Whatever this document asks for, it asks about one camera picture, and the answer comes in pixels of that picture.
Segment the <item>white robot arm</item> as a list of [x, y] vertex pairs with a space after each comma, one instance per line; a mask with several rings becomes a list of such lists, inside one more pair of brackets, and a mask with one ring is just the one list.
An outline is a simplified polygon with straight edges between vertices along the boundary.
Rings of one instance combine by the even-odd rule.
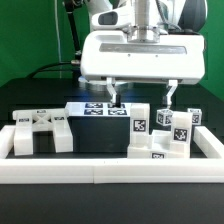
[[104, 82], [118, 106], [117, 82], [164, 83], [167, 107], [180, 84], [196, 84], [205, 74], [206, 0], [108, 0], [87, 3], [91, 32], [80, 70], [88, 81]]

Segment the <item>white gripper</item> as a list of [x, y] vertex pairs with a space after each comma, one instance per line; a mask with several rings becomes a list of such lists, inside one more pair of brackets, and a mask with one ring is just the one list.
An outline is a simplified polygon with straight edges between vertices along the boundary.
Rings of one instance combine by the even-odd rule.
[[170, 108], [178, 82], [196, 84], [205, 74], [201, 35], [161, 35], [158, 43], [128, 42], [122, 31], [94, 31], [84, 43], [81, 74], [87, 80], [106, 79], [111, 104], [120, 107], [115, 79], [168, 83], [163, 104]]

